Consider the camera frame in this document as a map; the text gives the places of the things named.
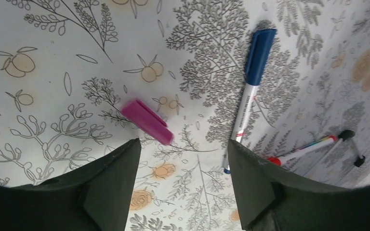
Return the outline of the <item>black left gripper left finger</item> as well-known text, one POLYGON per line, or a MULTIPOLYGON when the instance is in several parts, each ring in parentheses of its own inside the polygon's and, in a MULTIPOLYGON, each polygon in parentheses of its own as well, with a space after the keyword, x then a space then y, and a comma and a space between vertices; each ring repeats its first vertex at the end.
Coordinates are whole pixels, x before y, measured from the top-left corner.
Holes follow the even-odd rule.
POLYGON ((37 186, 0 186, 0 231, 124 230, 141 149, 132 139, 37 186))

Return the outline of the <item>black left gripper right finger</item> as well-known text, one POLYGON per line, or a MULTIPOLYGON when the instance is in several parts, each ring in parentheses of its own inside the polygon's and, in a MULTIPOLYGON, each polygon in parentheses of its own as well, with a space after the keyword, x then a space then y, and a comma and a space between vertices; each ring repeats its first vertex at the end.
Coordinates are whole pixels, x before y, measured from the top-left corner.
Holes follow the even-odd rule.
POLYGON ((370 186, 347 189, 310 180, 234 140, 227 151, 244 231, 370 231, 370 186))

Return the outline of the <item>magenta marker cap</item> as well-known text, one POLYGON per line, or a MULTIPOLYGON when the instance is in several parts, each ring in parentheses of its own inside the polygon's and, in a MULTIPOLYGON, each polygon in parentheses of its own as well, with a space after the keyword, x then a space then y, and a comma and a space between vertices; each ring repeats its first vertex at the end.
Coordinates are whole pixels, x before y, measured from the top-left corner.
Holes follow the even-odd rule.
POLYGON ((134 99, 126 103, 121 114, 162 145, 172 143, 174 135, 166 122, 141 100, 134 99))

